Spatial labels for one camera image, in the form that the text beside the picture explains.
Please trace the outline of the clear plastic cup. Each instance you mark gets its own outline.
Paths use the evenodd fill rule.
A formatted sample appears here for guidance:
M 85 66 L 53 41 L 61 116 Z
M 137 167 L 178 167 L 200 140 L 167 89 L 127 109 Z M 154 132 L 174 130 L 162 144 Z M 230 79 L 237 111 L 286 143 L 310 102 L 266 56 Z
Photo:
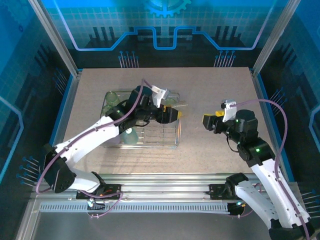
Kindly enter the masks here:
M 179 111 L 181 111 L 182 109 L 186 109 L 188 106 L 189 105 L 187 104 L 187 102 L 185 100 L 175 102 L 171 105 L 172 108 L 177 109 Z

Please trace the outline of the wire dish rack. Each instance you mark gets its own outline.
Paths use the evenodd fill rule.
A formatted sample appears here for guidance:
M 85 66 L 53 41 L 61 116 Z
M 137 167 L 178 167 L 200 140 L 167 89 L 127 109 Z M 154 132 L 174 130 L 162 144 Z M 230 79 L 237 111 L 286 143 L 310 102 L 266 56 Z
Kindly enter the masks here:
M 114 91 L 117 93 L 120 102 L 127 100 L 130 97 L 131 92 L 128 91 Z M 107 105 L 106 100 L 103 100 L 102 107 Z M 118 144 L 114 146 L 107 146 L 105 142 L 102 144 L 104 147 L 110 148 L 128 148 L 128 149 L 138 149 L 138 148 L 176 148 L 179 144 L 179 130 L 180 122 L 179 120 L 163 124 L 162 123 L 162 113 L 159 114 L 157 119 L 152 119 L 148 124 L 144 121 L 138 121 L 136 126 L 133 127 L 138 136 L 138 142 L 136 144 Z

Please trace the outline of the teal plastic cup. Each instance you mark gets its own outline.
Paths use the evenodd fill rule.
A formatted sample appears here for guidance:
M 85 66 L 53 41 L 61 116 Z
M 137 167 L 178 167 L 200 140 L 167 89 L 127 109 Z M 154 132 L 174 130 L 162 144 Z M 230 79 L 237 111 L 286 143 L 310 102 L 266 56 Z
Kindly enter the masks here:
M 121 139 L 127 145 L 135 145 L 139 141 L 139 137 L 133 127 L 125 130 L 121 134 Z

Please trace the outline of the small black circuit board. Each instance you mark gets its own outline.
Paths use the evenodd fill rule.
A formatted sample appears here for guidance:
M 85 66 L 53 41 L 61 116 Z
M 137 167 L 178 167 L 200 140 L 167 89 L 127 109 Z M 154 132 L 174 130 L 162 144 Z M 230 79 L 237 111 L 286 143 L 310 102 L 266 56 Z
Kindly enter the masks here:
M 103 203 L 97 203 L 95 199 L 90 198 L 87 201 L 87 210 L 88 211 L 100 211 L 100 210 L 105 210 L 106 205 Z
M 246 204 L 243 202 L 231 202 L 227 204 L 227 210 L 231 216 L 241 216 L 245 212 Z

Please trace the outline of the aluminium frame rail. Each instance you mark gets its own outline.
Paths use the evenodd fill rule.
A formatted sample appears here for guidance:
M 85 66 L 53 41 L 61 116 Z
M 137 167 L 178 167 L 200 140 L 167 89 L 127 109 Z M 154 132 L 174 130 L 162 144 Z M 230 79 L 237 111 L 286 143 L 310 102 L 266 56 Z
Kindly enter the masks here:
M 122 202 L 129 203 L 209 203 L 209 185 L 226 182 L 230 173 L 102 174 L 108 184 L 120 184 Z

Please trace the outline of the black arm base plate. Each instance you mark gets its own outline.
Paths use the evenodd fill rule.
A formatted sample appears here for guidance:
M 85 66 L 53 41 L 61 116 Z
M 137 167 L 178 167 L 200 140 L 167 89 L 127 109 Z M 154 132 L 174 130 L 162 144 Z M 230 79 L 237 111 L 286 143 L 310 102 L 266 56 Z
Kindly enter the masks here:
M 103 187 L 102 192 L 99 194 L 104 200 L 118 200 L 120 198 L 120 192 L 122 190 L 121 184 L 107 184 Z
M 210 184 L 208 193 L 211 200 L 232 200 L 234 198 L 225 184 Z

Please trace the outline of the aluminium frame post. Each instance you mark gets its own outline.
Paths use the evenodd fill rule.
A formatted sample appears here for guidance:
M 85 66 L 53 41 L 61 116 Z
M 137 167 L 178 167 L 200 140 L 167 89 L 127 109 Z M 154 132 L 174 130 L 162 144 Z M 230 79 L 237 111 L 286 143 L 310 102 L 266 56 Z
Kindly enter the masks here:
M 35 12 L 37 18 L 39 19 L 40 23 L 44 27 L 47 35 L 49 36 L 51 42 L 53 43 L 54 47 L 56 48 L 59 56 L 63 60 L 67 69 L 69 70 L 70 74 L 73 77 L 77 77 L 79 74 L 78 68 L 77 68 L 67 46 L 65 45 L 61 35 L 59 34 L 56 26 L 54 25 L 47 9 L 43 5 L 42 1 L 41 0 L 28 0 L 28 2 L 31 5 L 33 11 Z
M 288 0 L 286 6 L 284 7 L 283 11 L 281 12 L 277 22 L 275 23 L 264 47 L 262 48 L 253 68 L 252 68 L 252 76 L 257 77 L 262 68 L 264 67 L 266 61 L 268 60 L 269 56 L 271 55 L 274 47 L 276 46 L 277 42 L 283 35 L 289 21 L 291 20 L 292 16 L 294 15 L 297 7 L 299 6 L 301 0 Z

